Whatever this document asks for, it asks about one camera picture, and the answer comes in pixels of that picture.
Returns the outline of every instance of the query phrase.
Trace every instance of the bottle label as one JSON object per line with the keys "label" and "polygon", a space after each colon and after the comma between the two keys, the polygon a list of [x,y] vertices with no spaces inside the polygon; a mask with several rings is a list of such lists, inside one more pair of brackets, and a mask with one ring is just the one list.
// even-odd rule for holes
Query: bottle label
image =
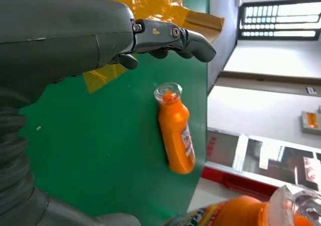
{"label": "bottle label", "polygon": [[182,142],[185,145],[185,153],[187,156],[189,156],[193,147],[193,144],[192,143],[192,137],[189,132],[189,124],[184,128],[184,130],[181,133],[181,135],[182,135]]}
{"label": "bottle label", "polygon": [[175,217],[166,222],[164,226],[212,226],[225,202],[202,207],[189,213],[186,216]]}

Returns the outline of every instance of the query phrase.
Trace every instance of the yellow plastic bag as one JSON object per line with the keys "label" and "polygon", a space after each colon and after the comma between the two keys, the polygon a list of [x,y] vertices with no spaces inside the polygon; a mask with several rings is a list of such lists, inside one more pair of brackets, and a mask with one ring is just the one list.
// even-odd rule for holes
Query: yellow plastic bag
{"label": "yellow plastic bag", "polygon": [[[189,11],[182,6],[183,0],[114,0],[129,6],[136,19],[150,19],[172,22],[199,32],[213,41],[222,30],[223,19],[212,15]],[[95,71],[84,73],[83,77],[89,93],[95,92],[126,69],[120,64],[108,65]]]}

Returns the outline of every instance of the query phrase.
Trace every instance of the bottle cap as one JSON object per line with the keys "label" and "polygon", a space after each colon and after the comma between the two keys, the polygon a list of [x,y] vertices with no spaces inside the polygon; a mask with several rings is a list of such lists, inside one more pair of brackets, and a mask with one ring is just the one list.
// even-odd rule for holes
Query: bottle cap
{"label": "bottle cap", "polygon": [[154,97],[163,104],[173,104],[181,98],[182,87],[174,82],[161,84],[154,91]]}

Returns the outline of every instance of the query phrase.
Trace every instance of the orange bottle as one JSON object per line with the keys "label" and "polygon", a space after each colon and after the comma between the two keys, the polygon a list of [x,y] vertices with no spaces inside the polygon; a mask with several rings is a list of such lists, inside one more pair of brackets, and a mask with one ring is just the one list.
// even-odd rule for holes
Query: orange bottle
{"label": "orange bottle", "polygon": [[189,110],[181,101],[182,87],[173,82],[158,86],[158,121],[171,170],[187,174],[194,168],[195,155],[189,129]]}
{"label": "orange bottle", "polygon": [[190,212],[185,216],[171,218],[164,226],[313,226],[307,213],[310,209],[317,216],[321,205],[312,199],[320,199],[310,190],[291,194],[286,186],[277,189],[269,202],[254,197],[240,196],[229,201],[213,204]]}

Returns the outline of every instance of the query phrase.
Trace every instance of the gray robotic hand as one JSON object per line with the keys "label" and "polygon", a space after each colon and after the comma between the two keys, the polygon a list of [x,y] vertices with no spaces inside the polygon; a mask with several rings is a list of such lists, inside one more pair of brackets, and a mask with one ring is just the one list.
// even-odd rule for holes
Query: gray robotic hand
{"label": "gray robotic hand", "polygon": [[39,190],[23,153],[27,141],[18,134],[26,122],[18,109],[64,77],[114,63],[135,69],[131,53],[161,59],[173,50],[202,62],[216,54],[200,34],[136,21],[127,6],[110,0],[0,0],[0,15],[2,226],[136,226],[129,215],[92,218]]}

